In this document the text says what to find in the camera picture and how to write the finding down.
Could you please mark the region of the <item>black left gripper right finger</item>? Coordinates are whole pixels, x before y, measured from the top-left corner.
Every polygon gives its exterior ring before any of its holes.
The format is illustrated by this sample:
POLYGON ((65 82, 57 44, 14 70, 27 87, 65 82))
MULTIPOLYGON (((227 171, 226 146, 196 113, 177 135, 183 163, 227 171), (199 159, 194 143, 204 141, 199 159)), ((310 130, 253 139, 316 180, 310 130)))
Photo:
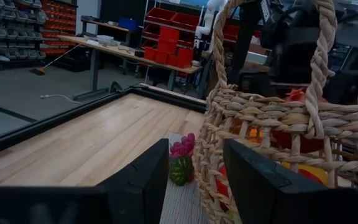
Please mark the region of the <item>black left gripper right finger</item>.
POLYGON ((358 224, 358 188, 330 189, 233 139, 223 154, 243 224, 358 224))

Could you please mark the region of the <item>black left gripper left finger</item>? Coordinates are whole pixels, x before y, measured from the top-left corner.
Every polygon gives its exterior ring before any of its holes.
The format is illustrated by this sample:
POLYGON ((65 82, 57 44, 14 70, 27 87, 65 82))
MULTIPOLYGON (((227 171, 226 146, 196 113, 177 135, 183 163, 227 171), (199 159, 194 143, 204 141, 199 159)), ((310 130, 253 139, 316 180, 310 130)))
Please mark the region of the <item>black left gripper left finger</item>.
POLYGON ((168 139, 92 187, 0 187, 0 224, 159 224, 168 139))

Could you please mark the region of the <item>yellow fruit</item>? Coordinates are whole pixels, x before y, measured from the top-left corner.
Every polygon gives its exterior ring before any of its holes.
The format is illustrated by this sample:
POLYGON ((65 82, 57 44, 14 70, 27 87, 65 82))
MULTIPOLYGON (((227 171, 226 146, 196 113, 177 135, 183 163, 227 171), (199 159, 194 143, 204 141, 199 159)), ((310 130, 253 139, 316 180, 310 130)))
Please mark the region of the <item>yellow fruit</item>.
POLYGON ((327 185, 328 184, 328 174, 326 171, 306 165, 297 165, 297 170, 295 170, 298 174, 311 179, 317 183, 327 185))

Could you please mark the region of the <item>red yellow peach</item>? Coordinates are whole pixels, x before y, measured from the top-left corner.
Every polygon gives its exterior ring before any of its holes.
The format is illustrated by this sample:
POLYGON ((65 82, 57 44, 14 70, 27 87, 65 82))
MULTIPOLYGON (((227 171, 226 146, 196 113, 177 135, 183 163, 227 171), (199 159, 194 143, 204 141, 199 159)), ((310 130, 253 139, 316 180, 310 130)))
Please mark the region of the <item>red yellow peach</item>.
MULTIPOLYGON (((218 171, 220 173, 222 173, 222 175, 227 178, 227 174, 226 174, 226 168, 225 168, 225 165, 222 165, 218 171)), ((223 184, 223 182, 221 180, 218 180, 216 179, 216 187, 217 187, 217 190, 220 194, 223 194, 225 195, 226 197, 229 196, 228 194, 228 189, 227 189, 227 186, 223 184)))

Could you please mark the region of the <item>red tomato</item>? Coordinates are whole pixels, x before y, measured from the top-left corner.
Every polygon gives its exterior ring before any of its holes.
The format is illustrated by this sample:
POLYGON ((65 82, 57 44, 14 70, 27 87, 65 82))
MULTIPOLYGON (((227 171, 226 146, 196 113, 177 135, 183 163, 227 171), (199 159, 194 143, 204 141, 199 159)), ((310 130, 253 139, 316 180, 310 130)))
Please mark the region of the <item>red tomato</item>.
MULTIPOLYGON (((276 143, 283 147, 291 149, 292 147, 292 136, 290 133, 283 131, 271 131, 272 137, 276 140, 276 143)), ((319 151, 324 148, 324 141, 322 139, 307 139, 300 136, 300 152, 301 153, 312 153, 319 151)))

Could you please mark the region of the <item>orange fruit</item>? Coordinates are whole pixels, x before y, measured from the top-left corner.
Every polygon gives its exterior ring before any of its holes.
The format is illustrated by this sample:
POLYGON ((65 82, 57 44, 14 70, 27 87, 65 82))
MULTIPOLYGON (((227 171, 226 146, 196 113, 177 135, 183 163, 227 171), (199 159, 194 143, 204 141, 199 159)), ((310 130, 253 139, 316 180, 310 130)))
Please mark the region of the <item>orange fruit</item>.
POLYGON ((238 136, 244 137, 246 140, 254 143, 261 143, 263 130, 258 126, 250 126, 249 124, 243 124, 243 120, 234 118, 229 132, 238 136))

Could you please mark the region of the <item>woven straw basket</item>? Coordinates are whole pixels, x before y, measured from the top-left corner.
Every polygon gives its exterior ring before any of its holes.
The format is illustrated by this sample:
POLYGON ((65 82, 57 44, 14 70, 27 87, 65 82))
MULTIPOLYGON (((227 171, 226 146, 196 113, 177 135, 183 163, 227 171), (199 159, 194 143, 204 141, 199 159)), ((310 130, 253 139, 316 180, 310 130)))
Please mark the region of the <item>woven straw basket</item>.
POLYGON ((229 84, 224 68, 223 27, 236 6, 254 0, 228 0, 213 28, 213 58, 218 82, 207 97, 207 110, 193 154, 195 179, 201 203, 212 224, 236 224, 239 212, 227 179, 218 171, 224 165, 223 143, 233 139, 251 150, 295 172, 297 165, 320 168, 328 174, 328 188, 358 188, 358 105, 336 105, 322 102, 323 87, 331 71, 328 52, 337 29, 333 0, 316 0, 319 14, 317 46, 311 59, 311 83, 304 103, 285 101, 237 91, 229 84), (234 118, 243 124, 263 130, 261 143, 231 134, 234 118), (276 143, 271 131, 292 136, 291 149, 276 143), (300 136, 322 139, 324 148, 312 153, 300 152, 300 136), (227 186, 229 196, 220 194, 216 179, 227 186))

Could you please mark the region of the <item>grey woven table mat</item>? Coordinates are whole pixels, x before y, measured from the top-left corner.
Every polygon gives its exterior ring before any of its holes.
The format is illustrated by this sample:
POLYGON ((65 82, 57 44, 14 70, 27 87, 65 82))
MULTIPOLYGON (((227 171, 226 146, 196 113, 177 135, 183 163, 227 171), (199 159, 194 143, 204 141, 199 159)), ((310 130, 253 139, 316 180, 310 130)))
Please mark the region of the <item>grey woven table mat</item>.
POLYGON ((183 186, 168 180, 160 224, 208 224, 194 180, 183 186))

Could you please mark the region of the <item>watermelon slice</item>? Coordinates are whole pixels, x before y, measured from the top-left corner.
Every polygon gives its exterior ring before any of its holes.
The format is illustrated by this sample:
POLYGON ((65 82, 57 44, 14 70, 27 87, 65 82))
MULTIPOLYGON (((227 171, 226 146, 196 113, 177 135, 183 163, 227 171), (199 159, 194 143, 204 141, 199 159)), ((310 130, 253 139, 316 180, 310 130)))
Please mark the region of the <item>watermelon slice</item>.
POLYGON ((178 186, 185 185, 193 173, 193 164, 188 155, 169 158, 169 168, 169 178, 178 186))

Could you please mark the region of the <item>pink grape bunch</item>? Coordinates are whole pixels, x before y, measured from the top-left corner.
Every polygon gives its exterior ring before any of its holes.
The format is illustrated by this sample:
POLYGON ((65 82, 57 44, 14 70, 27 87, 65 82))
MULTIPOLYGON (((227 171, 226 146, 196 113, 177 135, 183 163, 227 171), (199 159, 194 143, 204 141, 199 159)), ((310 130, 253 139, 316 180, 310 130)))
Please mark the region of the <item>pink grape bunch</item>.
POLYGON ((180 141, 175 141, 170 146, 170 157, 191 157, 193 155, 195 143, 195 135, 193 133, 188 133, 186 136, 182 136, 180 141))

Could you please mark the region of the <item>red spiky fruit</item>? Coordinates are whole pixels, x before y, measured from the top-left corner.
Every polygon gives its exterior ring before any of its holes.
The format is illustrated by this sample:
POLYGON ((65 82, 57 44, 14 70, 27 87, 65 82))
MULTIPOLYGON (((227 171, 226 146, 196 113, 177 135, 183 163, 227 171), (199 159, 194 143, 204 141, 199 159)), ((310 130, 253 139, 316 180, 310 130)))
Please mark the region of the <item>red spiky fruit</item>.
POLYGON ((284 98, 285 101, 298 101, 304 103, 306 100, 305 89, 291 89, 291 92, 287 93, 287 96, 284 98))

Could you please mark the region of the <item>broom with orange head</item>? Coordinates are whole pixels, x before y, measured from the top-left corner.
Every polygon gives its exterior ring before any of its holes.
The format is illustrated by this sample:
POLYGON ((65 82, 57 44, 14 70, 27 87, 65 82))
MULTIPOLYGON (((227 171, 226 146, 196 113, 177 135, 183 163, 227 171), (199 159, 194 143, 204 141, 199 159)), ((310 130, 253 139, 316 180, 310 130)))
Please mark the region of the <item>broom with orange head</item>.
POLYGON ((75 49, 78 48, 79 46, 81 46, 81 44, 76 45, 75 47, 73 47, 72 49, 68 50, 67 52, 65 52, 65 53, 62 54, 61 56, 57 57, 56 59, 54 59, 54 60, 52 60, 51 62, 49 62, 48 64, 46 64, 45 66, 30 69, 29 72, 31 72, 31 73, 33 73, 33 74, 35 74, 35 75, 39 75, 39 76, 45 75, 45 74, 46 74, 45 69, 46 69, 47 67, 49 67, 50 65, 52 65, 53 63, 55 63, 56 61, 58 61, 59 59, 61 59, 61 58, 62 58, 63 56, 65 56, 66 54, 68 54, 68 53, 70 53, 71 51, 75 50, 75 49))

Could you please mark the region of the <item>wooden work table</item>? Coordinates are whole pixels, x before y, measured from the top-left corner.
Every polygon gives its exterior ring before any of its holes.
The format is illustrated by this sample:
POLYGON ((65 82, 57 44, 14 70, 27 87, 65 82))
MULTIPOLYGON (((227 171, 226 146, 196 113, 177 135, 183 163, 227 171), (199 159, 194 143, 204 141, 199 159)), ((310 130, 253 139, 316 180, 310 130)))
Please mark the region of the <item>wooden work table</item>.
POLYGON ((152 60, 145 59, 143 57, 137 57, 137 56, 135 56, 134 52, 131 52, 131 48, 126 47, 126 46, 107 46, 107 47, 105 47, 101 44, 95 44, 95 42, 88 41, 84 37, 72 37, 72 36, 66 36, 66 35, 59 35, 58 37, 63 40, 74 42, 78 45, 83 45, 85 47, 92 48, 91 66, 90 66, 90 72, 91 72, 90 91, 73 95, 74 100, 90 98, 90 97, 108 92, 109 88, 98 88, 98 68, 99 68, 99 53, 100 52, 115 55, 115 56, 123 58, 124 60, 134 60, 134 61, 137 61, 140 63, 147 64, 152 67, 160 67, 160 68, 171 70, 171 74, 168 79, 168 89, 170 91, 173 91, 173 84, 174 84, 174 81, 176 79, 178 72, 192 74, 192 73, 196 73, 198 70, 201 69, 201 67, 194 67, 194 66, 192 66, 190 68, 179 68, 179 67, 174 67, 171 65, 164 65, 161 63, 157 63, 152 60))

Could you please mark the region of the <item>red storage bin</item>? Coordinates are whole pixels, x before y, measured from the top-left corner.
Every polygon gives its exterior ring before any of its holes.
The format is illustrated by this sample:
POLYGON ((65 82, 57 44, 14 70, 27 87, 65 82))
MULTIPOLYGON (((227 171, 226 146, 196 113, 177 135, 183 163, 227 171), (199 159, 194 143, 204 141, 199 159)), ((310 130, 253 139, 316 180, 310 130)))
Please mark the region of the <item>red storage bin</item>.
POLYGON ((162 40, 169 40, 176 42, 179 39, 180 31, 168 27, 160 28, 160 38, 162 40))
POLYGON ((153 47, 145 47, 144 58, 147 60, 154 61, 156 57, 157 50, 153 47))
POLYGON ((190 68, 193 61, 193 49, 178 48, 177 67, 190 68))
POLYGON ((160 52, 174 54, 177 48, 177 43, 171 40, 158 40, 158 47, 157 50, 160 52))

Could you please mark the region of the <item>clear plastic container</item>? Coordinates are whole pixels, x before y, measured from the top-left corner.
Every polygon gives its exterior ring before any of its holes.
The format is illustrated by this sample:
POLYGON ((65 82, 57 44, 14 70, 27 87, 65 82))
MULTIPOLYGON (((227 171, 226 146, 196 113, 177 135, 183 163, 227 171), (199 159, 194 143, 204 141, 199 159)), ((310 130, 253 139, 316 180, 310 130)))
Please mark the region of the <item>clear plastic container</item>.
POLYGON ((108 35, 97 35, 96 36, 98 42, 102 45, 113 45, 114 44, 114 37, 108 35))

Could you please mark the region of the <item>orange bin storage rack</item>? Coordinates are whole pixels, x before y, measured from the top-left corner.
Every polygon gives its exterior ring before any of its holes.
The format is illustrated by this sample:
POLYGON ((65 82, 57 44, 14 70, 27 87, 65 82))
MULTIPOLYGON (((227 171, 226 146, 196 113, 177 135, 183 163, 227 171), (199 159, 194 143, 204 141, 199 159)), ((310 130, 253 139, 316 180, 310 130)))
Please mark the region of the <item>orange bin storage rack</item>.
POLYGON ((41 0, 42 10, 47 16, 40 28, 43 43, 40 49, 48 57, 57 57, 74 47, 74 42, 61 39, 60 36, 76 35, 76 0, 41 0))

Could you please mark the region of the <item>grey bin storage rack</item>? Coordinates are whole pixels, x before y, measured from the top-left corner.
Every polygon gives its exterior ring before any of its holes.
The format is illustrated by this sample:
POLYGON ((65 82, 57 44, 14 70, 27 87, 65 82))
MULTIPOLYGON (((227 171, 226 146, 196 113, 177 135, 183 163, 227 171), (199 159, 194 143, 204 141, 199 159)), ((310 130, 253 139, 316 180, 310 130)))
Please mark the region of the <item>grey bin storage rack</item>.
POLYGON ((46 21, 41 0, 0 0, 0 70, 45 62, 40 28, 46 21))

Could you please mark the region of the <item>blue storage bin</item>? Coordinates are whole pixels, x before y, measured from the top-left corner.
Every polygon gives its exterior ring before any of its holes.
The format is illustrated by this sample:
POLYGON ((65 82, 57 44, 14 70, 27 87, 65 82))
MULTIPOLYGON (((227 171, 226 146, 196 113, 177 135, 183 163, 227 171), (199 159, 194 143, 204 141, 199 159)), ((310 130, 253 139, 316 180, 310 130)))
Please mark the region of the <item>blue storage bin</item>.
POLYGON ((139 30, 139 22, 133 19, 128 19, 125 17, 120 17, 118 20, 118 26, 127 29, 129 31, 139 30))

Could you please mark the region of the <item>metal rack with red trays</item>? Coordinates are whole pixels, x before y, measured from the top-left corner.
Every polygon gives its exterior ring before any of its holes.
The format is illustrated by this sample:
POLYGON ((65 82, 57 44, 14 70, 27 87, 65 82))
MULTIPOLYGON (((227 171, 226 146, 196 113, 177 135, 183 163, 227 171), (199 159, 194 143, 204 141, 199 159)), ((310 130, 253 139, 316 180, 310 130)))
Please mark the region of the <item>metal rack with red trays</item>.
POLYGON ((141 47, 155 47, 162 27, 179 31, 178 47, 192 48, 196 27, 206 12, 206 6, 186 0, 145 0, 144 20, 141 26, 141 47))

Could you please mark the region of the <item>black table edge frame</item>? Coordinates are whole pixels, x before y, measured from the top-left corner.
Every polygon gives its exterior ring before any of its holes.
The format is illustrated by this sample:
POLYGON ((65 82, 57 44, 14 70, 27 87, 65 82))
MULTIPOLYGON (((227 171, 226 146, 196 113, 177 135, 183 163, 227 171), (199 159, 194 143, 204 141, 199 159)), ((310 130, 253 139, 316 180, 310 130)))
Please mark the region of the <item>black table edge frame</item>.
POLYGON ((0 152, 132 93, 201 114, 206 112, 206 102, 204 100, 140 83, 49 118, 37 120, 21 128, 1 134, 0 152))

